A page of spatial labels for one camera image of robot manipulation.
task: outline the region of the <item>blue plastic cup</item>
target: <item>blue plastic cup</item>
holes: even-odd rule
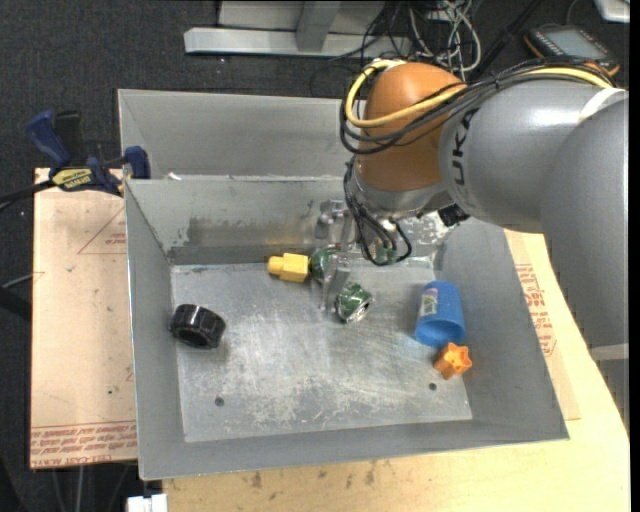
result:
[[[465,339],[462,300],[455,284],[431,281],[422,289],[415,337],[437,349]]]

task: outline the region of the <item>bin floor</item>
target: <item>bin floor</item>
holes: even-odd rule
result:
[[[172,267],[173,306],[227,324],[217,349],[176,342],[185,440],[470,420],[462,378],[445,381],[435,349],[413,338],[430,263],[356,262],[352,278],[375,302],[344,324],[320,308],[319,284],[281,281],[264,264]]]

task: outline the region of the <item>gray floor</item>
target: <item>gray floor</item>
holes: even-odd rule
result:
[[[216,3],[0,0],[0,195],[28,187],[31,170],[50,164],[24,133],[29,119],[45,109],[81,111],[90,148],[112,156],[120,149],[115,112],[118,88],[342,96],[349,78],[349,72],[341,67],[344,62],[326,67],[326,61],[315,58],[185,55],[183,33],[194,26],[211,26]],[[476,1],[480,8],[475,27],[485,47],[527,3]],[[569,3],[570,0],[543,1],[527,27],[564,23]],[[622,61],[616,78],[620,85],[628,86],[629,25],[603,21],[592,0],[575,4],[572,21],[612,48]],[[492,69],[498,71],[529,57],[517,37]],[[32,226],[31,200],[0,213],[0,283],[31,272]],[[31,299],[28,282],[11,290],[23,299]],[[26,463],[31,327],[29,322],[4,310],[0,310],[0,325],[4,349],[0,357],[0,461],[28,510],[61,510],[51,472],[30,471]],[[628,424],[627,375],[609,366],[603,365],[602,370]],[[67,509],[72,508],[79,476],[75,470],[58,475]],[[104,465],[85,470],[82,510],[104,511],[121,477],[113,510],[118,509],[117,494],[144,491],[135,467]],[[0,493],[8,492],[3,489],[0,485]],[[3,505],[8,502],[3,498],[0,494],[0,509],[5,510]]]

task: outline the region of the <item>black rubber ring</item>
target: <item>black rubber ring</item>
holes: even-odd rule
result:
[[[212,349],[220,344],[226,327],[213,311],[195,304],[181,304],[173,313],[169,330],[191,347]]]

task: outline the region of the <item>orange toy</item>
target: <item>orange toy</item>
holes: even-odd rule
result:
[[[469,349],[459,347],[455,343],[449,343],[440,351],[438,360],[433,366],[446,380],[454,375],[460,375],[472,366],[471,359],[469,359]]]

